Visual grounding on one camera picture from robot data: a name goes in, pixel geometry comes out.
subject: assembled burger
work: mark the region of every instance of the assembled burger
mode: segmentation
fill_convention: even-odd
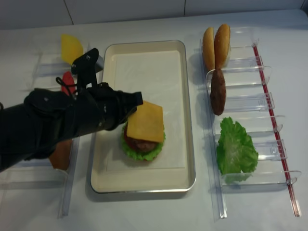
[[[134,160],[154,160],[165,141],[163,108],[143,101],[122,129],[121,143],[127,156]]]

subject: white table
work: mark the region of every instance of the white table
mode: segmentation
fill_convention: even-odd
[[[287,190],[267,193],[228,194],[228,218],[214,220],[209,193],[201,113],[204,97],[197,91],[203,82],[199,56],[195,54],[200,38],[208,26],[228,23],[231,27],[257,26],[259,53],[265,65],[273,68],[269,90],[275,100],[275,114],[286,115],[281,132],[285,141],[290,169],[301,170],[295,184],[302,218],[295,218]],[[58,231],[203,231],[203,230],[269,230],[303,231],[308,221],[308,18],[300,10],[233,13],[150,21],[104,23],[92,25],[0,31],[0,100],[5,107],[22,102],[23,76],[33,68],[31,40],[45,33],[80,34],[91,46],[104,54],[114,43],[156,40],[181,40],[186,46],[189,91],[191,99],[193,143],[197,181],[182,199],[94,202],[85,194],[90,151],[90,135],[80,140],[69,216],[56,219],[58,201],[39,197],[39,209],[25,203],[16,204],[1,230]]]

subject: white tray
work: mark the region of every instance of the white tray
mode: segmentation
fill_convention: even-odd
[[[115,90],[141,91],[164,110],[166,141],[152,161],[122,151],[122,126],[95,135],[91,186],[97,193],[186,192],[195,182],[185,46],[161,41],[110,46],[103,81]]]

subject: tray rim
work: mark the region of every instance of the tray rim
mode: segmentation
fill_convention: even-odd
[[[146,44],[146,43],[161,43],[161,42],[179,42],[182,44],[182,46],[184,47],[184,61],[185,61],[185,70],[184,70],[184,73],[186,74],[186,84],[185,84],[185,88],[187,88],[186,92],[188,93],[188,109],[187,109],[187,115],[185,115],[185,117],[188,117],[188,118],[185,118],[186,120],[189,121],[190,123],[190,139],[191,139],[191,150],[192,150],[192,159],[191,159],[191,162],[192,162],[192,166],[193,166],[193,175],[192,175],[192,178],[193,180],[191,181],[191,183],[188,185],[188,187],[186,188],[177,188],[177,189],[161,189],[161,190],[129,190],[129,191],[111,191],[111,192],[99,192],[97,191],[93,185],[92,185],[92,170],[93,170],[93,161],[94,161],[94,146],[95,146],[95,139],[96,139],[96,133],[94,133],[92,135],[92,138],[91,138],[91,142],[90,142],[90,161],[91,161],[91,165],[90,165],[90,175],[89,175],[89,185],[91,187],[91,189],[97,193],[97,194],[132,194],[132,193],[186,193],[188,192],[196,183],[196,164],[195,164],[195,157],[194,157],[194,147],[193,147],[193,133],[192,133],[192,117],[191,117],[191,102],[190,102],[190,95],[189,95],[189,82],[188,82],[188,72],[187,72],[187,56],[186,56],[186,47],[185,47],[185,44],[180,41],[180,40],[162,40],[162,41],[147,41],[147,42],[131,42],[131,43],[115,43],[115,44],[111,44],[109,45],[106,50],[105,50],[105,53],[104,53],[104,62],[106,61],[106,53],[108,51],[108,49],[112,46],[115,46],[115,45],[133,45],[133,44]]]

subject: hamburger bun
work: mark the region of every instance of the hamburger bun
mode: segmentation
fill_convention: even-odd
[[[66,140],[57,143],[56,149],[49,156],[49,161],[54,169],[66,171],[70,163],[70,154],[73,140]]]
[[[230,27],[222,24],[214,39],[215,68],[221,69],[227,65],[230,57]]]
[[[208,71],[215,69],[214,28],[209,27],[203,34],[203,61]]]

